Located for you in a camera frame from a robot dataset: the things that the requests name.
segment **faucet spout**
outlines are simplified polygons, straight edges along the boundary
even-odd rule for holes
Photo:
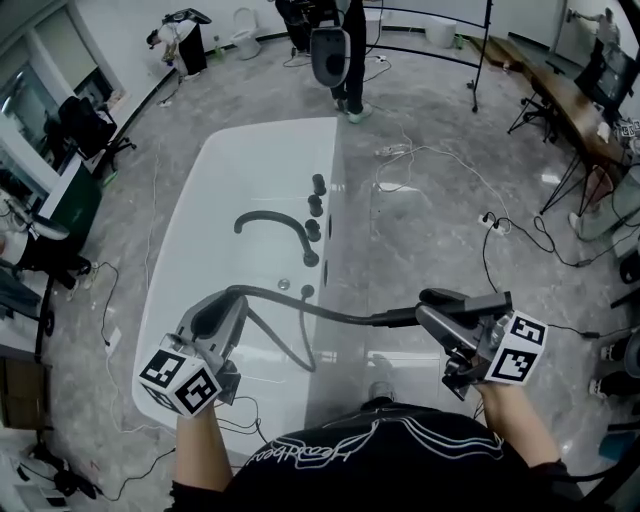
[[[252,222],[254,220],[269,220],[289,226],[296,232],[300,239],[300,243],[302,244],[302,249],[304,250],[304,264],[307,267],[315,267],[320,262],[320,257],[313,251],[313,249],[311,249],[311,244],[309,243],[307,232],[304,227],[293,217],[289,217],[284,213],[272,212],[269,210],[256,210],[240,215],[233,225],[233,230],[236,233],[242,233],[242,226],[247,222]]]

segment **toilet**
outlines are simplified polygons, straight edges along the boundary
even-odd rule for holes
[[[253,59],[261,49],[260,43],[256,41],[258,23],[255,12],[241,7],[233,14],[233,23],[236,33],[231,38],[231,43],[238,47],[242,60]]]

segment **black t-shirt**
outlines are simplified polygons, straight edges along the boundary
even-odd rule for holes
[[[568,510],[580,490],[554,482],[553,474],[566,475],[564,464],[530,469],[471,418],[394,403],[274,439],[223,493],[174,483],[172,510],[211,511],[220,504],[331,509],[353,501],[375,508],[404,502],[431,510]]]

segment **black chair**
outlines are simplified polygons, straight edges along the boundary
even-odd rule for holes
[[[111,141],[118,125],[109,114],[106,105],[102,105],[99,110],[107,115],[110,123],[96,113],[87,98],[79,99],[71,96],[60,106],[58,115],[65,134],[77,144],[80,156],[88,160],[104,149],[106,151],[105,161],[111,164],[115,172],[114,158],[116,154],[129,147],[136,149],[137,146],[128,137]]]
[[[558,140],[558,117],[556,115],[553,102],[546,97],[546,92],[542,85],[532,77],[531,87],[533,88],[533,95],[530,98],[522,98],[520,104],[524,106],[516,120],[511,125],[511,128],[507,131],[509,135],[521,126],[530,123],[534,119],[544,120],[544,139],[542,142],[550,140],[552,144],[555,144]],[[537,103],[533,101],[536,96],[540,96],[541,102]],[[529,107],[533,107],[533,110],[527,112]]]

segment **power strip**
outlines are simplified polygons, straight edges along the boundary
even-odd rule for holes
[[[484,226],[486,229],[493,229],[493,232],[500,235],[500,236],[504,236],[504,228],[502,226],[498,226],[497,228],[493,227],[493,220],[491,218],[488,218],[487,221],[485,222],[483,219],[484,215],[478,215],[478,224],[480,224],[481,226]]]
[[[120,331],[120,329],[116,327],[113,330],[113,333],[111,333],[111,336],[109,337],[109,345],[104,346],[104,349],[107,351],[107,355],[109,357],[111,357],[111,354],[113,354],[113,351],[116,349],[121,339],[122,339],[122,332]]]

